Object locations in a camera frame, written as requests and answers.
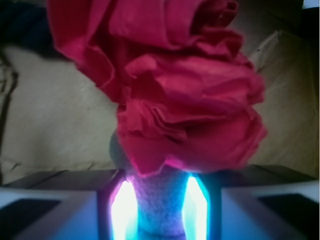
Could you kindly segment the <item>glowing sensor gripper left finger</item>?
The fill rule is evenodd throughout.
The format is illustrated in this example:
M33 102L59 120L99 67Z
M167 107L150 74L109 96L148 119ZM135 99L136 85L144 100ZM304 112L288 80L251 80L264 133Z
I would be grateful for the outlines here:
M122 170L43 171L0 188L3 240L134 240L138 204Z

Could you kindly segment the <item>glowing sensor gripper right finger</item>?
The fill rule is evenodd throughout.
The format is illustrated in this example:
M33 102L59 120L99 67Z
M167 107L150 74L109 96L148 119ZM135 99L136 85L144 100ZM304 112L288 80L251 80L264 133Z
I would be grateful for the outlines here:
M320 182L280 165L249 165L189 177L188 240L317 240Z

